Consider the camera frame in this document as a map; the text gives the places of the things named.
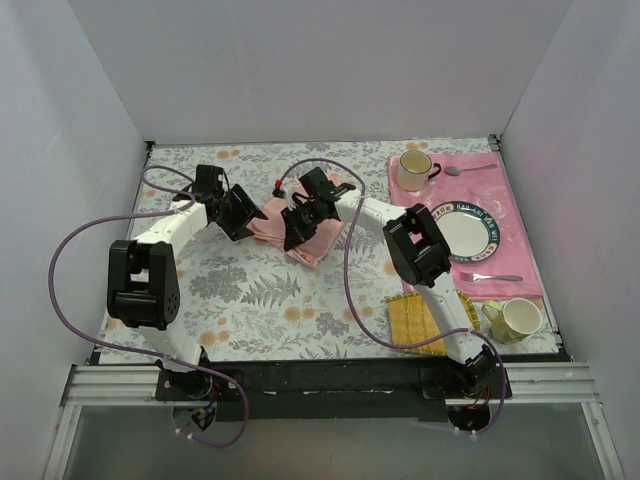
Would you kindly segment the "peach satin napkin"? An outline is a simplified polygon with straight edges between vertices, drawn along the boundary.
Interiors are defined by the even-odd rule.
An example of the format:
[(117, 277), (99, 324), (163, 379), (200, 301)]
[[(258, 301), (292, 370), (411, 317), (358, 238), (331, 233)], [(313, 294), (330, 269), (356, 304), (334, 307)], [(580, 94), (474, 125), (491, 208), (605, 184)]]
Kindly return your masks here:
[(317, 227), (316, 233), (311, 239), (289, 251), (285, 251), (285, 222), (281, 212), (287, 206), (285, 199), (270, 199), (262, 207), (262, 212), (267, 219), (254, 218), (249, 222), (248, 228), (257, 239), (266, 241), (302, 265), (315, 269), (318, 263), (334, 247), (344, 231), (345, 223), (334, 219), (325, 220)]

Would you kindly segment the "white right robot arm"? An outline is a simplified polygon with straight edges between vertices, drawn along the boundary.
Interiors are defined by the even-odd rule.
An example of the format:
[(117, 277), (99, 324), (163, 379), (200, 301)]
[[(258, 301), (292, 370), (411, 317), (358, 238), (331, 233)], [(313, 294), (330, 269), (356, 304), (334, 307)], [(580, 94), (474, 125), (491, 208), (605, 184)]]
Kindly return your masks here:
[[(451, 250), (428, 208), (420, 203), (408, 208), (394, 206), (366, 195), (364, 180), (347, 171), (358, 186), (335, 185), (316, 167), (299, 178), (304, 190), (286, 191), (282, 178), (275, 182), (273, 195), (286, 201), (281, 211), (285, 225), (284, 249), (290, 251), (312, 239), (319, 225), (341, 221), (348, 225), (343, 252), (343, 283), (347, 303), (362, 332), (375, 343), (394, 350), (410, 350), (445, 342), (454, 389), (464, 397), (485, 391), (494, 371), (500, 375), (500, 398), (507, 393), (503, 361), (491, 341), (473, 328), (456, 291), (451, 273)], [(362, 323), (349, 285), (349, 254), (356, 227), (375, 232), (386, 245), (394, 270), (401, 280), (414, 287), (426, 303), (440, 334), (414, 344), (393, 344), (376, 337)]]

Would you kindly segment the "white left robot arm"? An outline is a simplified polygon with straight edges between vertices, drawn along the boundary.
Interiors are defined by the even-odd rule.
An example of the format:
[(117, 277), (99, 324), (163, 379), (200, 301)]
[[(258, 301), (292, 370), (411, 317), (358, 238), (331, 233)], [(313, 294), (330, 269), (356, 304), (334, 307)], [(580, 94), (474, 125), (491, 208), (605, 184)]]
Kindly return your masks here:
[(166, 357), (158, 366), (178, 377), (178, 387), (193, 400), (213, 386), (203, 348), (178, 318), (179, 281), (175, 257), (209, 225), (220, 227), (236, 242), (253, 233), (251, 220), (266, 216), (244, 189), (230, 185), (224, 169), (196, 167), (195, 179), (176, 193), (168, 211), (132, 240), (114, 242), (109, 250), (107, 311), (137, 331)]

